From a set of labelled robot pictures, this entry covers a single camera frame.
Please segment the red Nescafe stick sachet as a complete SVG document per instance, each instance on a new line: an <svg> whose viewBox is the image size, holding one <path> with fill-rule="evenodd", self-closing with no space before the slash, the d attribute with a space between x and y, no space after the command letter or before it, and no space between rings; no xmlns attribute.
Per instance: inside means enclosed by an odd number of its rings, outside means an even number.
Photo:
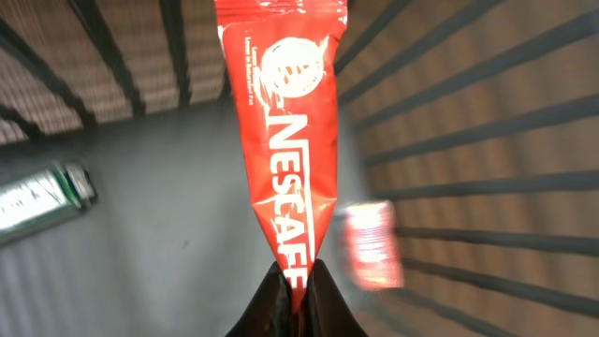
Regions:
<svg viewBox="0 0 599 337"><path fill-rule="evenodd" d="M298 312L337 203L344 0L216 0L250 202Z"/></svg>

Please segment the small red carton box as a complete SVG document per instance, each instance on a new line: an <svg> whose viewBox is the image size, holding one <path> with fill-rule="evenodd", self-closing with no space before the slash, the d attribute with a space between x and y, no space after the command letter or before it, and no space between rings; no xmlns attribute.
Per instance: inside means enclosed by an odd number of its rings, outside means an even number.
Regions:
<svg viewBox="0 0 599 337"><path fill-rule="evenodd" d="M366 291L404 287L392 203L345 203L335 215L342 223L342 243L352 281Z"/></svg>

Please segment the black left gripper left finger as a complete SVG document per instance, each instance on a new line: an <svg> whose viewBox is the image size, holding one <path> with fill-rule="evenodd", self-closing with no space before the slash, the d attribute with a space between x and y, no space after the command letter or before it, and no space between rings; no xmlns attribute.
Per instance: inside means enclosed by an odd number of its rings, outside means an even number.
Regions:
<svg viewBox="0 0 599 337"><path fill-rule="evenodd" d="M254 296L226 337L290 337L291 290L273 262Z"/></svg>

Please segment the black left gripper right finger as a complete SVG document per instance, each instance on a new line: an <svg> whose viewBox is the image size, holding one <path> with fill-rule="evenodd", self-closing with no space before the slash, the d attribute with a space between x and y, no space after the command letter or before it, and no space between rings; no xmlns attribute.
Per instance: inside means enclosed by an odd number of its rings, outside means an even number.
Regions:
<svg viewBox="0 0 599 337"><path fill-rule="evenodd" d="M325 262L317 259L303 303L305 336L368 337L354 318Z"/></svg>

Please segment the dark green gum pack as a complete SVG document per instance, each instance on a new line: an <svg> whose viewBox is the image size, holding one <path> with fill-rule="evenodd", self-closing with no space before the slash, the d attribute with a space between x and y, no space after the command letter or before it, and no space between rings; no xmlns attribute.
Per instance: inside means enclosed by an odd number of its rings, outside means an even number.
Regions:
<svg viewBox="0 0 599 337"><path fill-rule="evenodd" d="M1 243L6 245L77 217L98 200L89 171L55 164L1 186Z"/></svg>

